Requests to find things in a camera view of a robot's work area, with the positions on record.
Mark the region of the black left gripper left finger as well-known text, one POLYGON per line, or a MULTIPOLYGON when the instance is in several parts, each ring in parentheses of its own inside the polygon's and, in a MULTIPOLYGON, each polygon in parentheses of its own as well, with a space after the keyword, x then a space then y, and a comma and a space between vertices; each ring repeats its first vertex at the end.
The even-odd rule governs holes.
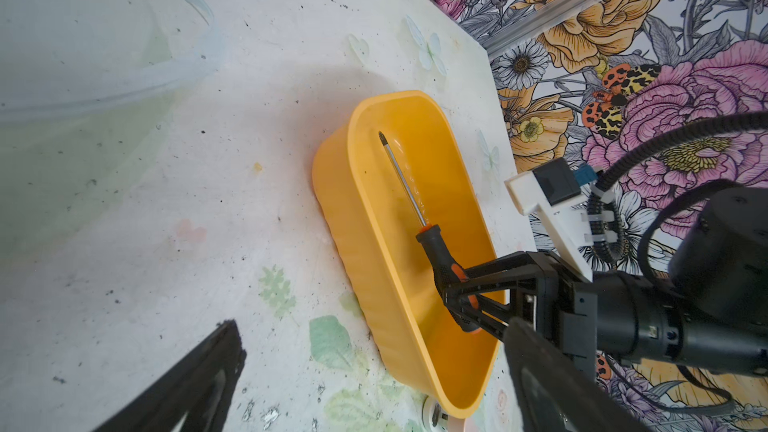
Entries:
POLYGON ((221 431, 247 352, 226 320, 99 431, 221 431))

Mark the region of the black orange screwdriver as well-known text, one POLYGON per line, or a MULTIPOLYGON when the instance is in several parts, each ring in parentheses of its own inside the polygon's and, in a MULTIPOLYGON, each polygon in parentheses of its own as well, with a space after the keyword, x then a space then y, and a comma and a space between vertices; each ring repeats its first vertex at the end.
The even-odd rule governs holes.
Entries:
POLYGON ((422 246, 432 267, 435 287, 440 294, 443 305, 463 332, 475 333, 479 331, 480 327, 477 324, 459 314, 462 305, 469 304, 470 306, 476 306, 477 300, 473 298, 448 298, 444 295, 448 286, 466 282, 468 280, 464 269, 451 255, 442 237, 440 227, 427 222, 386 136, 383 132, 379 131, 378 137, 421 224, 421 229, 416 235, 416 240, 422 246))

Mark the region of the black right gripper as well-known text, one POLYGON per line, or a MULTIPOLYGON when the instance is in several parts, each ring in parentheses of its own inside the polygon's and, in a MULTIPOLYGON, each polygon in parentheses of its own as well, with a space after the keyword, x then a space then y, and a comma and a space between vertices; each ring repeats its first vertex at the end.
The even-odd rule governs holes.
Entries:
POLYGON ((466 269, 444 252, 444 304, 464 332, 482 330, 502 342, 513 319, 528 320, 525 305, 479 296, 505 289, 535 300, 535 330, 594 380, 597 298, 576 269, 551 252, 516 252, 466 269))

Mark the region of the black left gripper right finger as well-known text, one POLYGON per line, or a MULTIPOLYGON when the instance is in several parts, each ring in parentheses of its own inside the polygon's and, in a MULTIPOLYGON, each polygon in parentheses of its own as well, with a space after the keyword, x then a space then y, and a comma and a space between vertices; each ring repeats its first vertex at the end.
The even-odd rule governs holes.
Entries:
POLYGON ((507 325, 504 352, 525 431, 647 429, 524 320, 507 325))

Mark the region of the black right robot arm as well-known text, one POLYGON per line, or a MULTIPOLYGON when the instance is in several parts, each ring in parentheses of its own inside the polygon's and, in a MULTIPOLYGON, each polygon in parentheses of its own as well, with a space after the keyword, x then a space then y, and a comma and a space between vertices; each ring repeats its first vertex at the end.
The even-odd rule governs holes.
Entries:
POLYGON ((763 377, 767 373, 767 192, 711 182, 667 278, 601 272, 585 281, 550 252, 518 252, 439 283, 462 324, 502 339, 520 318, 575 366, 604 353, 629 362, 763 377))

